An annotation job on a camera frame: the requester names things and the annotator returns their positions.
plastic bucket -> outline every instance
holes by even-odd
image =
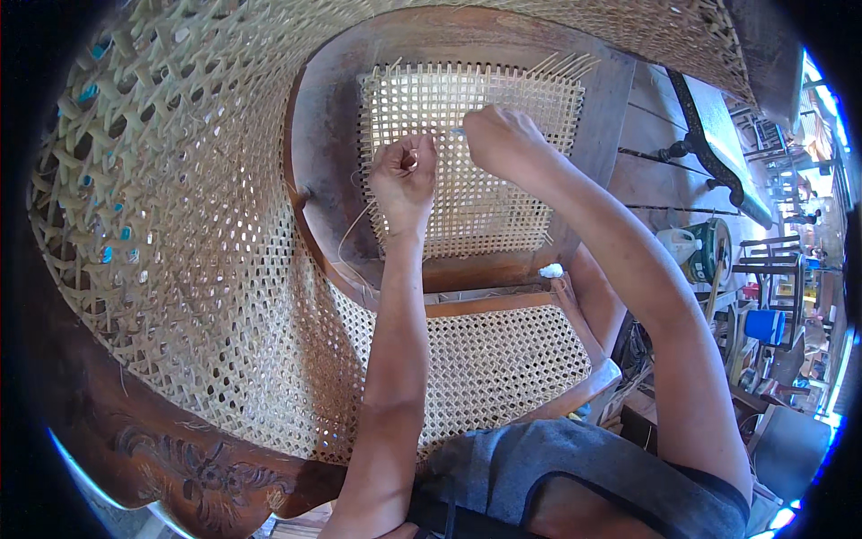
[[[779,344],[784,338],[786,316],[783,310],[750,310],[745,333],[766,344]]]
[[[712,217],[706,222],[685,227],[683,230],[691,232],[696,240],[703,243],[703,248],[695,253],[685,262],[679,265],[685,278],[693,285],[697,283],[708,283],[712,285],[715,279],[715,269],[718,267],[718,245],[724,240],[724,269],[721,272],[719,284],[724,283],[730,277],[730,253],[732,242],[730,229],[723,219]]]

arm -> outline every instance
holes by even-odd
[[[691,287],[649,230],[545,142],[526,115],[464,118],[474,163],[560,213],[581,236],[656,355],[659,457],[712,473],[751,501],[751,475],[718,347]]]
[[[353,455],[321,539],[371,539],[393,530],[391,537],[409,536],[408,526],[399,526],[407,516],[425,418],[422,245],[436,160],[430,136],[407,137],[375,155],[369,183],[389,222],[380,306]]]

